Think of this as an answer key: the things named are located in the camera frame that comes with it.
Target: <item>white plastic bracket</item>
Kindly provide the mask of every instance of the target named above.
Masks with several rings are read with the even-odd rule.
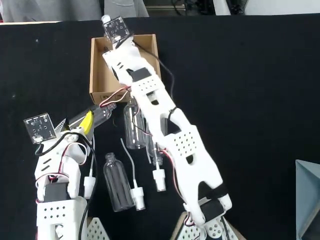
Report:
[[[199,183],[205,182],[215,189],[223,180],[217,165],[204,147],[197,127],[191,125],[181,109],[176,107],[153,67],[140,56],[133,43],[111,50],[105,53],[103,58],[108,67],[116,73],[119,83],[131,86],[131,96],[139,105],[154,142],[161,149],[167,149],[174,161],[178,187],[186,203],[185,207],[191,212],[195,224],[203,226],[206,220],[198,203]],[[142,68],[146,68],[151,76],[133,82],[127,69],[136,71]],[[152,99],[157,100],[158,104],[152,104],[148,95],[152,95]],[[180,132],[164,136],[160,121],[161,118],[169,118],[169,115],[169,120],[180,128]],[[193,157],[191,164],[186,159],[189,156]],[[228,194],[219,200],[224,211],[232,207]]]
[[[37,239],[56,239],[56,226],[63,226],[63,239],[78,240],[81,218],[87,206],[83,197],[65,201],[38,203],[37,205]],[[81,238],[86,239],[87,229],[82,229]]]

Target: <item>white bottle cap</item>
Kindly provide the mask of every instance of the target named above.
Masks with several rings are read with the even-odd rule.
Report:
[[[155,180],[156,190],[162,192],[166,190],[166,174],[164,169],[153,170],[153,179]]]
[[[131,196],[135,203],[135,209],[137,211],[146,209],[144,201],[144,190],[142,187],[136,187],[131,189]]]
[[[96,183],[96,178],[93,176],[85,176],[84,177],[84,198],[90,199],[92,190],[94,189],[94,185]]]

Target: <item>cardboard box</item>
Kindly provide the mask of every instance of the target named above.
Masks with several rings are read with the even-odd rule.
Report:
[[[144,49],[158,56],[156,35],[135,35],[134,41]],[[106,37],[92,38],[91,40],[91,64],[89,93],[92,101],[99,105],[103,100],[110,97],[115,91],[123,87],[119,84],[113,72],[108,68],[102,54],[106,49],[113,49],[111,42]],[[139,48],[140,54],[150,63],[156,74],[161,78],[160,65],[157,59]],[[111,101],[119,100],[125,91],[117,93]],[[128,101],[128,94],[122,102]]]

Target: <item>black cloth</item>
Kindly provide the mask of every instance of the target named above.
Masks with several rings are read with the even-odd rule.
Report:
[[[136,34],[156,34],[159,56],[176,77],[174,101],[198,126],[228,188],[227,219],[249,240],[294,239],[295,159],[320,162],[320,15],[126,23]],[[37,158],[23,119],[48,112],[58,124],[92,104],[91,38],[102,35],[99,21],[0,26],[1,239],[36,233]],[[121,108],[114,116],[118,127],[110,120],[95,131],[99,183],[89,216],[114,240],[169,239],[183,207],[167,160],[167,191],[156,192],[145,150],[131,151],[146,210],[111,208],[104,154],[114,152],[132,177],[119,140]]]

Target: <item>plastic bottle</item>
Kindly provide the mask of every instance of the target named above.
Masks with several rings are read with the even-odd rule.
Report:
[[[128,149],[142,149],[146,146],[144,119],[134,98],[124,107],[125,141]]]
[[[103,174],[112,204],[113,211],[120,212],[135,205],[124,165],[117,160],[113,152],[105,155],[106,162]]]

